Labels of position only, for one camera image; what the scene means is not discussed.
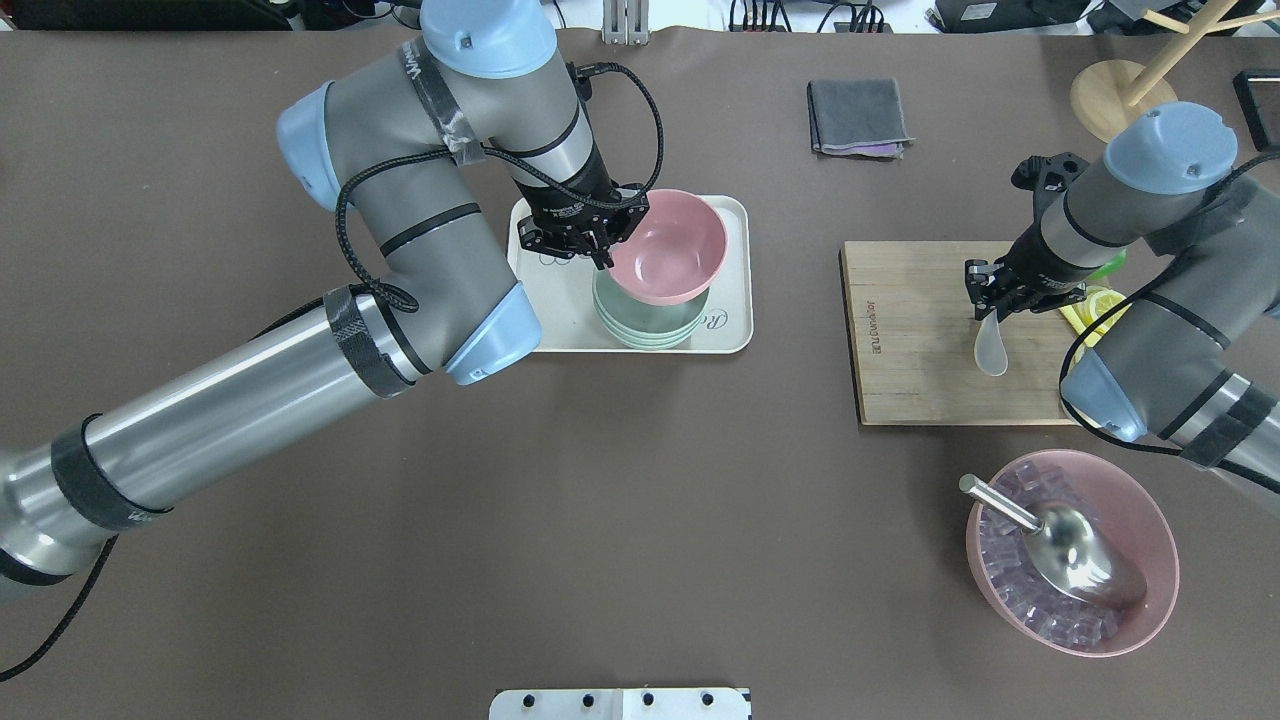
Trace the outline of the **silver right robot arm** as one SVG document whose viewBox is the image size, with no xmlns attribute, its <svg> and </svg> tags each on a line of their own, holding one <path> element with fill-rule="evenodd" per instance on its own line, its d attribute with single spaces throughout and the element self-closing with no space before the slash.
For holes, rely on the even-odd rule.
<svg viewBox="0 0 1280 720">
<path fill-rule="evenodd" d="M 1033 192 L 1033 222 L 992 261 L 965 264 L 975 319 L 1047 313 L 1082 301 L 1085 282 L 1137 241 L 1169 265 L 1066 352 L 1065 409 L 1134 448 L 1161 439 L 1268 512 L 1277 511 L 1277 397 L 1222 354 L 1277 315 L 1277 195 L 1235 163 L 1238 141 L 1213 110 L 1174 101 L 1142 113 L 1096 163 L 1029 158 L 1012 183 Z"/>
</svg>

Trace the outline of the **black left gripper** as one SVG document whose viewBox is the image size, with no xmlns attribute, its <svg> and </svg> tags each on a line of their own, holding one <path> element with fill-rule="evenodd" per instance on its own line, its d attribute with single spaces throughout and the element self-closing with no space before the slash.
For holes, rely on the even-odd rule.
<svg viewBox="0 0 1280 720">
<path fill-rule="evenodd" d="M 531 217 L 517 223 L 518 246 L 530 252 L 570 260 L 589 258 L 598 270 L 612 268 L 611 249 L 626 242 L 649 211 L 648 196 L 637 186 L 604 187 L 591 197 L 622 202 L 621 209 L 602 209 L 572 200 L 552 187 L 517 184 Z"/>
</svg>

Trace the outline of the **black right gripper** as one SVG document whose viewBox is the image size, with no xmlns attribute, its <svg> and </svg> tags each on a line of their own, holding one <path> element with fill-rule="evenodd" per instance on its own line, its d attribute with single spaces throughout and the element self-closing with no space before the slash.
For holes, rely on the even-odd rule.
<svg viewBox="0 0 1280 720">
<path fill-rule="evenodd" d="M 1020 277 L 1005 258 L 993 263 L 983 259 L 965 260 L 965 291 L 974 306 L 974 320 L 983 322 L 996 309 L 1000 316 L 1015 313 L 1048 313 L 1085 299 L 1087 268 L 1068 264 L 1082 275 L 1070 281 L 1032 281 Z"/>
</svg>

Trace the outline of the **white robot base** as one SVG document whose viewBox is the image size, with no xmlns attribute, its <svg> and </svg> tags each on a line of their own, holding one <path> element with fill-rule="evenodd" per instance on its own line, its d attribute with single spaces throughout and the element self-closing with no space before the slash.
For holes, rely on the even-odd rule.
<svg viewBox="0 0 1280 720">
<path fill-rule="evenodd" d="M 751 719 L 750 691 L 732 687 L 508 689 L 489 719 Z"/>
</svg>

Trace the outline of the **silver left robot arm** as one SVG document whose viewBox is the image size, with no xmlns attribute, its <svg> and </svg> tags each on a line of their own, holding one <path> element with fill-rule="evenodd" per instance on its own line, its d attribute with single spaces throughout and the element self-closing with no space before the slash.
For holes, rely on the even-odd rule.
<svg viewBox="0 0 1280 720">
<path fill-rule="evenodd" d="M 287 108 L 276 141 L 332 214 L 355 282 L 47 443 L 3 452 L 3 601 L 83 571 L 110 539 L 434 372 L 468 386 L 541 341 L 529 292 L 461 176 L 503 161 L 522 249 L 604 270 L 654 179 L 611 178 L 588 82 L 538 1 L 424 1 L 390 55 Z"/>
</svg>

